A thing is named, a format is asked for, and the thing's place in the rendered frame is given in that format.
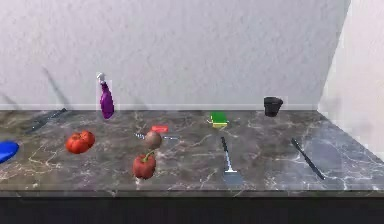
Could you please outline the dark marble kitchen counter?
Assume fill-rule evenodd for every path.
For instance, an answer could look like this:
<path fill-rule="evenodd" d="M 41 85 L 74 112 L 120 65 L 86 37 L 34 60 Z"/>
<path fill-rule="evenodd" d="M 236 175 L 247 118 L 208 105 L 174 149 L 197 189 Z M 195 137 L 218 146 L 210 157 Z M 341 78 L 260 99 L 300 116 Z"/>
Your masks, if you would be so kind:
<path fill-rule="evenodd" d="M 315 111 L 233 111 L 220 129 L 200 111 L 70 111 L 26 134 L 49 114 L 0 112 L 0 141 L 20 147 L 0 164 L 0 224 L 384 224 L 384 161 Z M 149 149 L 134 133 L 153 125 L 179 139 Z M 83 130 L 94 145 L 69 152 Z M 224 181 L 222 137 L 242 185 Z M 136 178 L 134 159 L 152 150 L 153 176 Z"/>

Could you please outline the green and yellow sponge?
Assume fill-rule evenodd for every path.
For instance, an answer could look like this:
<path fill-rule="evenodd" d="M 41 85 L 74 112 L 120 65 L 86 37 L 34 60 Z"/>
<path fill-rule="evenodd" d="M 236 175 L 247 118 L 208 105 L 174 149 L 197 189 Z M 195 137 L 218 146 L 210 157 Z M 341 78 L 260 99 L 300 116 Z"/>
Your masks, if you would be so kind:
<path fill-rule="evenodd" d="M 221 111 L 213 111 L 210 113 L 210 118 L 207 120 L 213 128 L 222 128 L 228 125 L 226 114 Z"/>

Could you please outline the silver butter knife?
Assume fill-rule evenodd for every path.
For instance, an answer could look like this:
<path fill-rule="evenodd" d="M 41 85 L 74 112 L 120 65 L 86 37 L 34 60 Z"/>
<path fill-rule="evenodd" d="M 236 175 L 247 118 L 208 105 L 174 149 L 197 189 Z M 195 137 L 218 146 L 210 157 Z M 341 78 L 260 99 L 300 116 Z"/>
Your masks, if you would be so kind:
<path fill-rule="evenodd" d="M 137 138 L 139 138 L 139 139 L 142 139 L 142 140 L 144 140 L 145 139 L 145 134 L 143 134 L 143 133 L 134 133 L 134 135 L 137 137 Z M 166 135 L 161 135 L 161 137 L 163 138 L 163 139 L 168 139 L 168 140 L 178 140 L 179 139 L 179 137 L 178 136 L 166 136 Z"/>

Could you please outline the brown potato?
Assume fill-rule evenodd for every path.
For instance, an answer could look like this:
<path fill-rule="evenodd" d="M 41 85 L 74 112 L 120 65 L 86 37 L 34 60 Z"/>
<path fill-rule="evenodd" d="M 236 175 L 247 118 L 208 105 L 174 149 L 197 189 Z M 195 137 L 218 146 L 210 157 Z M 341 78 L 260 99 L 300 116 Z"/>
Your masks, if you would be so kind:
<path fill-rule="evenodd" d="M 144 137 L 144 143 L 149 149 L 157 149 L 162 144 L 162 137 L 158 132 L 149 131 Z"/>

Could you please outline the red bell pepper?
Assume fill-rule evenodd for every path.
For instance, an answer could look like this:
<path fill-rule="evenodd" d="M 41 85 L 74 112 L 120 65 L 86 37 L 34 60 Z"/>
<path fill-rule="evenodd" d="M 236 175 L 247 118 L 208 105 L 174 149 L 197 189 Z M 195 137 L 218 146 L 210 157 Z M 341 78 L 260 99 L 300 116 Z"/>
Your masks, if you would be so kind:
<path fill-rule="evenodd" d="M 154 150 L 137 156 L 133 161 L 132 172 L 136 178 L 149 179 L 153 176 L 155 169 L 156 159 Z"/>

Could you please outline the black cup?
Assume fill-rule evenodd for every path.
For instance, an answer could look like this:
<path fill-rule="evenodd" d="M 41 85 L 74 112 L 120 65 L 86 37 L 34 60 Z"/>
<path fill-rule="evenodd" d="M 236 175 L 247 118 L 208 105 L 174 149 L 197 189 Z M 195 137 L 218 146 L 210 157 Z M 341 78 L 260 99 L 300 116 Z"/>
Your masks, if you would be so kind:
<path fill-rule="evenodd" d="M 264 98 L 264 111 L 268 117 L 275 117 L 284 101 L 277 97 L 265 97 Z"/>

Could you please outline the purple spray bottle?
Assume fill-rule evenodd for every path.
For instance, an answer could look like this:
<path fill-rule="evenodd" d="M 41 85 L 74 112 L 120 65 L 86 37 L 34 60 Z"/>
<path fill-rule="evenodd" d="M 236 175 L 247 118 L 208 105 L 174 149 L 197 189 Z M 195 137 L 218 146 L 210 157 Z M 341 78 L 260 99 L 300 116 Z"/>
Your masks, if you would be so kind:
<path fill-rule="evenodd" d="M 104 119 L 110 119 L 115 112 L 112 93 L 105 80 L 104 73 L 99 73 L 97 75 L 97 79 L 99 81 L 99 84 L 102 90 L 102 94 L 100 97 L 100 107 L 101 107 L 102 115 Z"/>

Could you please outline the red tomato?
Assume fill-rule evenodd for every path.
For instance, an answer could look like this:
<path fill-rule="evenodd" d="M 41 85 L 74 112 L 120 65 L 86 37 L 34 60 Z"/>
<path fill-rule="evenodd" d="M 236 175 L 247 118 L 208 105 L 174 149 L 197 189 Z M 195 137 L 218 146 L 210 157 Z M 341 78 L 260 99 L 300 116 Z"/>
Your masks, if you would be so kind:
<path fill-rule="evenodd" d="M 95 143 L 95 136 L 92 132 L 83 130 L 74 132 L 66 141 L 66 149 L 73 154 L 81 154 L 89 150 Z"/>

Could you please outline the black knife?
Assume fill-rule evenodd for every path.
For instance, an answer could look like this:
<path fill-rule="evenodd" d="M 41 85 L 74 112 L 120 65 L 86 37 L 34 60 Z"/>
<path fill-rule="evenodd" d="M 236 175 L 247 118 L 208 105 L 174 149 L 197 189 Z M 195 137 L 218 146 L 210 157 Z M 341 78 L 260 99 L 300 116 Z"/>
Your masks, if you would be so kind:
<path fill-rule="evenodd" d="M 320 172 L 320 170 L 316 167 L 316 165 L 312 162 L 312 160 L 306 155 L 306 153 L 304 152 L 304 150 L 301 148 L 299 142 L 295 139 L 295 138 L 292 138 L 291 139 L 291 143 L 292 145 L 302 154 L 302 156 L 304 157 L 305 161 L 307 162 L 307 164 L 309 165 L 309 167 L 311 168 L 311 170 L 322 180 L 325 180 L 325 177 L 324 175 Z"/>

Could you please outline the dark grey utensil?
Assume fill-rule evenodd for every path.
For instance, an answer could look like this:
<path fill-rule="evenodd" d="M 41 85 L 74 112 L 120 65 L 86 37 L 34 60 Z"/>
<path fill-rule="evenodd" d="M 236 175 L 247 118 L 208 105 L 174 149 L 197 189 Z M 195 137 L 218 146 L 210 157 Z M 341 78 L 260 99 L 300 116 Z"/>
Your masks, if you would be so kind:
<path fill-rule="evenodd" d="M 33 125 L 30 129 L 28 129 L 26 131 L 26 134 L 30 134 L 34 131 L 37 131 L 38 129 L 45 126 L 49 121 L 51 121 L 54 118 L 59 117 L 61 114 L 65 113 L 66 111 L 67 111 L 66 108 L 62 108 L 61 110 L 54 111 L 53 113 L 49 114 L 47 117 L 38 120 L 35 125 Z"/>

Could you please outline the blue plate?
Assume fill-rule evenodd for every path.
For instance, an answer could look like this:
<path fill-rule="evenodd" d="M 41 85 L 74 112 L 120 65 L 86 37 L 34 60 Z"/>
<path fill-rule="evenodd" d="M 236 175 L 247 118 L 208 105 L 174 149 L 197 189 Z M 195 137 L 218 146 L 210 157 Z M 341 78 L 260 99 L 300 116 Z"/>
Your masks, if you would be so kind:
<path fill-rule="evenodd" d="M 0 164 L 16 155 L 19 145 L 14 141 L 0 142 Z"/>

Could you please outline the black handled spatula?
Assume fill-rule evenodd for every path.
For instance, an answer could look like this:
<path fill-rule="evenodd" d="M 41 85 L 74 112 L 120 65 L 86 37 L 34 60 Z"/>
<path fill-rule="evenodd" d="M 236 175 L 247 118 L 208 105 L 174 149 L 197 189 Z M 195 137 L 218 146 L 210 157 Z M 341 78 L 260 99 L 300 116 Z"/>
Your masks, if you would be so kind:
<path fill-rule="evenodd" d="M 242 185 L 243 178 L 241 174 L 237 170 L 234 170 L 232 167 L 226 139 L 224 137 L 221 138 L 221 143 L 224 150 L 226 166 L 227 166 L 227 168 L 224 170 L 224 173 L 223 173 L 224 181 L 229 186 Z"/>

